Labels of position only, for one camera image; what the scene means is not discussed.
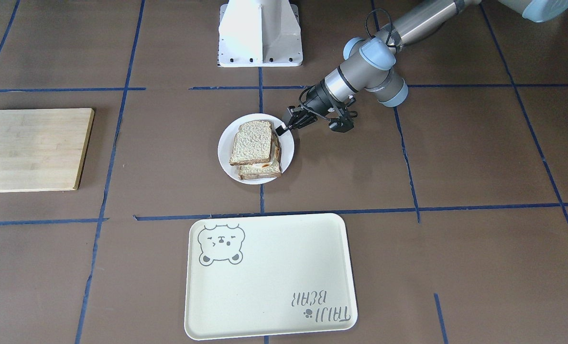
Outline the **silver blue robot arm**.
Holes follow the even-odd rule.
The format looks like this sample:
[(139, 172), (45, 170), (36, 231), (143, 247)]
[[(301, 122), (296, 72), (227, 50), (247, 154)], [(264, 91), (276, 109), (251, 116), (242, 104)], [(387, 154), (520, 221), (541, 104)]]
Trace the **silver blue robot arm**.
[(394, 69), (397, 53), (479, 4), (478, 0), (425, 0), (367, 38), (351, 39), (344, 47), (343, 62), (319, 83), (302, 91), (299, 104), (288, 108), (287, 123), (278, 126), (275, 133), (282, 136), (319, 119), (326, 120), (332, 131), (349, 131), (357, 116), (350, 107), (362, 90), (373, 94), (385, 107), (398, 106), (408, 96), (408, 85)]

